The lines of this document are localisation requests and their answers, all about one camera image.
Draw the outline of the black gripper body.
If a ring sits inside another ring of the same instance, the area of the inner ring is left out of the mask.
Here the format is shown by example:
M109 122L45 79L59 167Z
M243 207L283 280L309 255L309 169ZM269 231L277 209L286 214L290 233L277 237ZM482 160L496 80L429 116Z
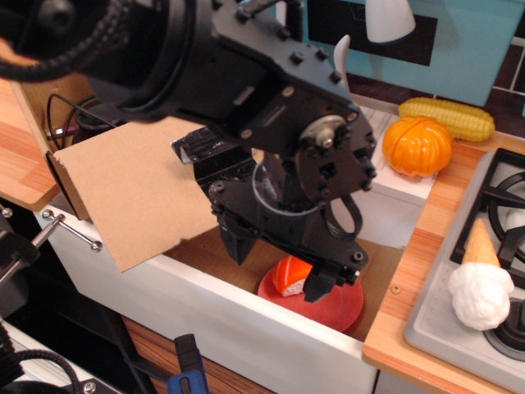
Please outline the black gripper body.
M252 149L226 142L207 127L171 147L182 163L192 165L220 228L249 233L313 266L334 265L338 286L354 283L368 263L357 234L343 231L331 206L319 208L306 199L298 206L283 204Z

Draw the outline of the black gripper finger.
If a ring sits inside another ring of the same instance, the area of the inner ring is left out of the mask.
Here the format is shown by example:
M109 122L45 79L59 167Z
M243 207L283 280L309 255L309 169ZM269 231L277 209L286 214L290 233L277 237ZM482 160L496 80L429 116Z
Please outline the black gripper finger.
M249 233L234 231L225 227L220 229L220 235L226 251L238 265L246 260L257 241L257 238Z
M304 300L317 303L325 298L337 283L339 269L331 264L314 266L304 283Z

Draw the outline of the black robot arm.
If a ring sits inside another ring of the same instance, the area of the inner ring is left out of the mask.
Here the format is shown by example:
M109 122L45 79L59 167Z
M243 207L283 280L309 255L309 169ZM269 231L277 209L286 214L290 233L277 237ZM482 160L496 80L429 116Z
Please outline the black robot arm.
M376 174L367 119L331 65L303 41L304 5L285 23L269 1L4 1L1 36L30 63L19 82L78 72L122 121L165 117L200 129L198 179L233 260L264 240L311 266L305 299L353 284L368 258L352 199Z

